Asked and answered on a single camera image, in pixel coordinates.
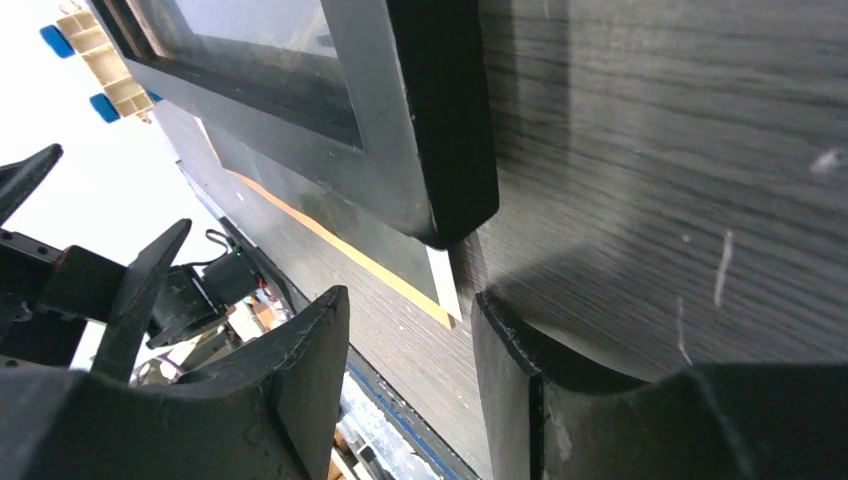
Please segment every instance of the white scratch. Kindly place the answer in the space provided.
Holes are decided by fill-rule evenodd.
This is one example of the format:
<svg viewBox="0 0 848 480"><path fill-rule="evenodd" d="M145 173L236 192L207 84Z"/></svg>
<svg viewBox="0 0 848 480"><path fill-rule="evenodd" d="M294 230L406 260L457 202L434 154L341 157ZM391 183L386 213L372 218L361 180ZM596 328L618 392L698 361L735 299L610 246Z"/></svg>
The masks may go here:
<svg viewBox="0 0 848 480"><path fill-rule="evenodd" d="M683 338L683 297L680 295L677 296L677 317L675 321L677 323L677 349L680 350L680 353L683 354L683 358L686 359L686 363L689 366L692 366L692 359L689 358L689 354L686 353L686 340Z"/></svg>
<svg viewBox="0 0 848 480"><path fill-rule="evenodd" d="M845 152L838 148L832 148L810 164L810 171L819 175L832 173L843 163L845 163Z"/></svg>
<svg viewBox="0 0 848 480"><path fill-rule="evenodd" d="M727 280L727 269L730 267L730 260L733 258L733 232L727 230L724 232L724 249L721 254L721 263L718 264L716 270L716 285L713 290L713 303L716 308L721 308L721 296L724 294L724 282Z"/></svg>

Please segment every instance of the white wall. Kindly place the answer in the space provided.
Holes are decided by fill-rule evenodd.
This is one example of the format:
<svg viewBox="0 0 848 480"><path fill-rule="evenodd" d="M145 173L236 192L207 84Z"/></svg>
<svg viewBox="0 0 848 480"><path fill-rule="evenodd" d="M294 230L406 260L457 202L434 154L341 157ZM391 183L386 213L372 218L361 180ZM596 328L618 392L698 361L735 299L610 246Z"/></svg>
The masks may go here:
<svg viewBox="0 0 848 480"><path fill-rule="evenodd" d="M103 123L88 103L101 90L85 63L59 59L41 39L38 30L62 16L56 5L9 2L4 12L0 164L50 143L65 155L3 228L126 265L175 221L191 218L175 263L216 257L222 248L203 232L220 227L194 198L159 127L135 118Z"/></svg>

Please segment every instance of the black cable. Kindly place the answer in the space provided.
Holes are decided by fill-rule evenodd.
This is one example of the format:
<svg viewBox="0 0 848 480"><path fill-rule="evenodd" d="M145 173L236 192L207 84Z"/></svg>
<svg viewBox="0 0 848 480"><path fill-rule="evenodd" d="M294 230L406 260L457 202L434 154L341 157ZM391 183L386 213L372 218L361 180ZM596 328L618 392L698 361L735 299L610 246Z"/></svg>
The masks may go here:
<svg viewBox="0 0 848 480"><path fill-rule="evenodd" d="M221 255L218 255L217 258L213 258L212 260L209 260L209 261L206 261L206 262L186 263L185 265L182 265L183 267L205 267L207 265L211 265L211 264L215 263L216 261L224 258L228 253L230 253L229 237L227 237L226 234L221 233L218 230L215 230L213 228L209 228L209 229L206 229L205 235L206 235L206 239L209 240L210 242L217 243L218 245L224 247L224 253L222 253Z"/></svg>

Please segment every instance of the gray wooden table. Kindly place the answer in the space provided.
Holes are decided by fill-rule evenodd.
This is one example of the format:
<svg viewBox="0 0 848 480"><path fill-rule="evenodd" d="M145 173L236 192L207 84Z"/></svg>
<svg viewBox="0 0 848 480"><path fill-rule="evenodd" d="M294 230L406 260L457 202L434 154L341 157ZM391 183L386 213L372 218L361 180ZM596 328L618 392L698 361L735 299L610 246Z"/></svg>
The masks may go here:
<svg viewBox="0 0 848 480"><path fill-rule="evenodd" d="M451 252L466 312L492 289L649 380L686 356L848 359L848 4L480 8L501 209ZM468 325L444 329L316 241L184 116L157 112L192 175L307 294L351 287L352 343L491 477Z"/></svg>

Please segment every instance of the yellow edge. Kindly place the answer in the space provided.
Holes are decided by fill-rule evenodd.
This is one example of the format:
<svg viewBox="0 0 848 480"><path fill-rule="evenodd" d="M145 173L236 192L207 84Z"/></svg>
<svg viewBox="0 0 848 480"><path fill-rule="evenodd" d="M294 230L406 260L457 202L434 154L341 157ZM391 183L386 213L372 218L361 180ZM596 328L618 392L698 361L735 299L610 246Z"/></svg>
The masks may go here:
<svg viewBox="0 0 848 480"><path fill-rule="evenodd" d="M338 249L340 252L347 255L348 258L350 258L351 260L371 272L374 276L382 280L386 285L397 290L401 295L406 297L410 302L414 303L418 308L424 310L430 316L438 320L439 323L448 328L454 327L453 319L451 318L451 316L448 315L448 313L445 312L445 310L438 303L434 302L430 297L427 297L426 295L418 291L418 289L406 283L403 279L392 273L386 267L372 260L371 257L365 255L364 253L351 246L349 243L330 233L330 231L321 226L320 223L309 218L303 213L300 213L300 211L298 211L297 209L291 207L287 203L275 197L271 194L271 192L265 190L258 183L245 177L244 175L233 172L232 170L227 171L235 175L235 177L244 182L245 185L255 190L258 194L265 197L268 201L276 205L278 208L291 215L304 227L312 230L313 232L315 232L316 235L323 238L327 243L336 247L336 249Z"/></svg>

